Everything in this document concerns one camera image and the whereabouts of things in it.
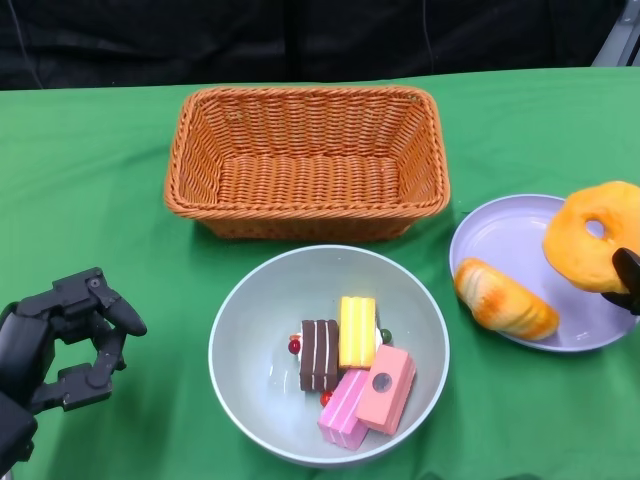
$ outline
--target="green table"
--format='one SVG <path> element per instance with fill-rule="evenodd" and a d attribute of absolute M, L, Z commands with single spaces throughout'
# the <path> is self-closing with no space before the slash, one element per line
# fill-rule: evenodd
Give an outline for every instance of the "green table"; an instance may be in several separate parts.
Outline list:
<path fill-rule="evenodd" d="M 639 478 L 640 335 L 584 355 L 520 347 L 472 323 L 447 258 L 455 224 L 495 197 L 640 184 L 640 70 L 379 83 L 425 88 L 440 107 L 452 215 L 368 248 L 433 293 L 451 369 L 436 409 L 404 444 L 367 466 L 324 472 L 254 445 L 211 387 L 207 342 L 221 302 L 252 268 L 298 244 L 221 241 L 167 211 L 169 143 L 196 87 L 0 93 L 3 301 L 99 265 L 149 327 L 127 343 L 129 368 L 110 400 L 38 417 L 36 450 L 15 468 L 18 480 Z M 57 353 L 52 377 L 92 358 L 87 345 Z"/>

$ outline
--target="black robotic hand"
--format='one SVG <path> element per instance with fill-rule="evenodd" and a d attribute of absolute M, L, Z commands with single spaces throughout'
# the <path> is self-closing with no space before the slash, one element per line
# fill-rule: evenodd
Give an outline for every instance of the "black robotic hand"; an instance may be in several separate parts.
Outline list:
<path fill-rule="evenodd" d="M 633 315 L 640 315 L 640 256 L 627 248 L 619 248 L 613 254 L 613 266 L 629 293 L 603 293 L 611 303 L 625 308 Z"/>
<path fill-rule="evenodd" d="M 31 456 L 34 415 L 108 398 L 111 374 L 126 367 L 126 336 L 146 332 L 136 311 L 108 286 L 99 268 L 55 281 L 53 289 L 7 305 L 0 315 L 0 476 Z M 57 339 L 67 345 L 90 339 L 98 356 L 93 365 L 60 370 L 58 381 L 46 384 Z"/>

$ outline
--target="basket rim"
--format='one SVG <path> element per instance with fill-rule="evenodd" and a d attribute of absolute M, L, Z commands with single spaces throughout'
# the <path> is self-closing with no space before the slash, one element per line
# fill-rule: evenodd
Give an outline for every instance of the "basket rim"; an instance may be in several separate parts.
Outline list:
<path fill-rule="evenodd" d="M 280 204 L 245 204 L 245 203 L 203 203 L 189 202 L 179 191 L 180 171 L 182 166 L 184 139 L 196 107 L 202 99 L 214 96 L 284 96 L 292 92 L 303 95 L 314 94 L 363 94 L 397 93 L 403 96 L 416 95 L 432 109 L 435 118 L 434 137 L 440 148 L 436 149 L 439 157 L 436 161 L 437 182 L 433 197 L 424 202 L 402 203 L 280 203 Z M 421 218 L 443 210 L 451 198 L 449 172 L 445 154 L 442 124 L 435 99 L 427 91 L 414 86 L 404 85 L 318 85 L 318 86 L 215 86 L 202 88 L 189 95 L 181 108 L 176 133 L 171 145 L 170 162 L 165 180 L 164 199 L 170 211 L 178 216 L 198 219 L 302 219 L 302 218 Z"/>

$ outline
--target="toy bread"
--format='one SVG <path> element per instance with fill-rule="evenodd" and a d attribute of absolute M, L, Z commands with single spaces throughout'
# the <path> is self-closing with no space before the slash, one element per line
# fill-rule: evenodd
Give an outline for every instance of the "toy bread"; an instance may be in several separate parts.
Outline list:
<path fill-rule="evenodd" d="M 416 374 L 413 359 L 404 350 L 381 345 L 356 409 L 367 427 L 387 435 L 398 429 Z"/>
<path fill-rule="evenodd" d="M 587 230 L 598 221 L 604 235 Z M 618 248 L 640 252 L 640 187 L 608 182 L 570 195 L 545 233 L 547 261 L 575 287 L 587 292 L 628 293 L 612 257 Z"/>
<path fill-rule="evenodd" d="M 322 436 L 329 443 L 356 450 L 369 429 L 356 418 L 356 407 L 369 376 L 366 370 L 348 370 L 318 419 Z"/>
<path fill-rule="evenodd" d="M 373 298 L 342 297 L 340 300 L 340 368 L 369 368 L 376 355 L 380 333 L 376 327 Z"/>
<path fill-rule="evenodd" d="M 324 392 L 338 385 L 338 324 L 335 320 L 304 320 L 300 338 L 289 351 L 300 359 L 300 389 Z M 297 343 L 292 350 L 291 344 Z"/>
<path fill-rule="evenodd" d="M 456 270 L 454 284 L 473 318 L 489 330 L 541 340 L 558 328 L 559 318 L 553 308 L 482 260 L 463 260 Z"/>

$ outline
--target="purple plate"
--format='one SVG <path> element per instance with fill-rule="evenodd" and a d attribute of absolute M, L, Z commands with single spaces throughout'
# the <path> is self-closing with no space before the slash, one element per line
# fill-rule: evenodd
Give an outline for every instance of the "purple plate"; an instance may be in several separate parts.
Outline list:
<path fill-rule="evenodd" d="M 471 212 L 456 230 L 449 251 L 451 274 L 466 257 L 477 257 L 504 272 L 556 309 L 555 334 L 537 342 L 514 342 L 540 350 L 582 352 L 604 347 L 631 332 L 639 318 L 601 295 L 575 288 L 547 262 L 542 240 L 564 200 L 546 195 L 514 195 Z M 597 227 L 591 228 L 598 235 Z"/>

